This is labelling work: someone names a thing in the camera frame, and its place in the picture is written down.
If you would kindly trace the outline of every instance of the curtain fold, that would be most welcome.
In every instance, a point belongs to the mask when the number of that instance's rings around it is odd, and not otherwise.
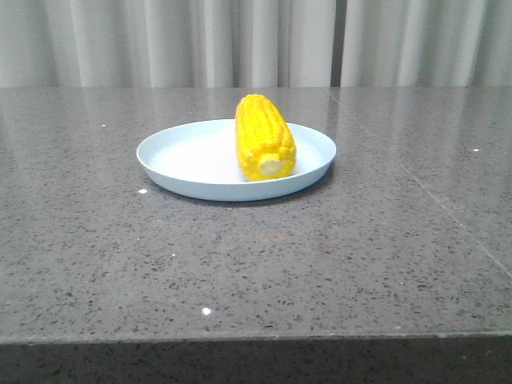
[[[2,87],[503,86],[511,68],[511,0],[0,0]]]

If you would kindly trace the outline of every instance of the gray granite countertop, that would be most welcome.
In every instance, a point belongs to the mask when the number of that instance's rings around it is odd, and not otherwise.
[[[249,92],[335,141],[320,182],[148,179],[144,138]],[[3,89],[0,113],[0,345],[512,335],[512,88]]]

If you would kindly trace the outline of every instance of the yellow corn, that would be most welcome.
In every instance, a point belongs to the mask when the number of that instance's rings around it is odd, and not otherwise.
[[[245,96],[236,110],[236,148],[251,181],[284,178],[295,167],[295,140],[276,105],[261,94]]]

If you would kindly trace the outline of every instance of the white plate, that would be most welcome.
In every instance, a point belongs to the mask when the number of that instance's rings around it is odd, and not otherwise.
[[[221,202],[276,198],[314,184],[336,155],[336,145],[324,134],[293,123],[288,126],[297,146],[297,163],[286,178],[245,180],[236,159],[233,119],[157,132],[141,142],[137,158],[154,182],[177,194]]]

